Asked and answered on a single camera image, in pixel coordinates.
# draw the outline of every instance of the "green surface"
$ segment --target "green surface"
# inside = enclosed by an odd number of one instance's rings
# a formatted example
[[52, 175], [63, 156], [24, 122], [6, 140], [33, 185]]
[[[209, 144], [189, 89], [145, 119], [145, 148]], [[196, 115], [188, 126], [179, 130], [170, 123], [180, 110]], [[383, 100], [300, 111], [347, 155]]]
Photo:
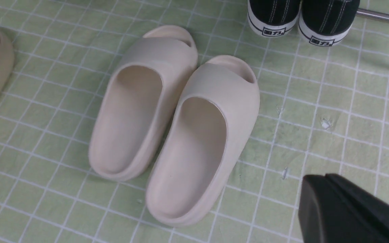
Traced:
[[[389, 0], [361, 6], [389, 13]], [[389, 25], [357, 18], [341, 44], [318, 48], [295, 29], [259, 37], [246, 12], [246, 0], [0, 0], [0, 29], [16, 50], [0, 95], [0, 242], [297, 243], [308, 173], [338, 172], [389, 203]], [[87, 155], [113, 68], [162, 24], [191, 32], [199, 64], [242, 58], [261, 89], [224, 193], [179, 229], [145, 208], [150, 169], [114, 183], [94, 175]]]

